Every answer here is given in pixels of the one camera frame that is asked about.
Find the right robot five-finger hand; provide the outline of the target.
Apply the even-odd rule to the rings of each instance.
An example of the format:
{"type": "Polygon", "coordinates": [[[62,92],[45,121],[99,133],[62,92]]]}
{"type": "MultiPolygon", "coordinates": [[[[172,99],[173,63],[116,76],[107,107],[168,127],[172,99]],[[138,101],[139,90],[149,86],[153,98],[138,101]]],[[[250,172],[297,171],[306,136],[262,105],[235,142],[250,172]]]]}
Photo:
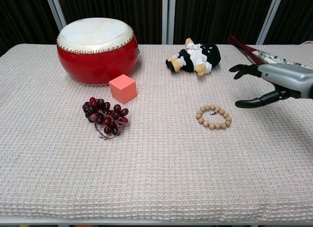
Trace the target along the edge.
{"type": "Polygon", "coordinates": [[[253,75],[274,85],[275,90],[251,100],[235,102],[238,108],[259,108],[289,97],[313,98],[313,70],[292,64],[238,64],[229,69],[236,73],[234,79],[253,75]]]}

